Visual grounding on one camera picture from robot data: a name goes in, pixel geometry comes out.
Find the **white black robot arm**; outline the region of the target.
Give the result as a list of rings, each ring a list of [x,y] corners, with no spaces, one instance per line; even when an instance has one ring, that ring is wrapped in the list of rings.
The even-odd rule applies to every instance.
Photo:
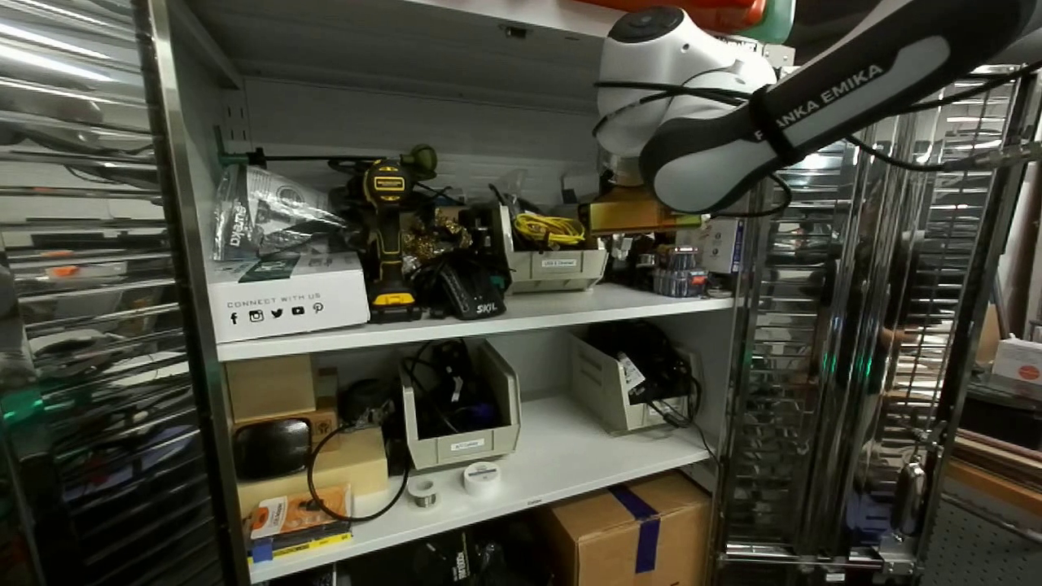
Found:
[[[647,6],[601,51],[598,145],[671,213],[719,213],[807,153],[1033,36],[1040,0],[880,0],[842,43],[779,79],[772,63]]]

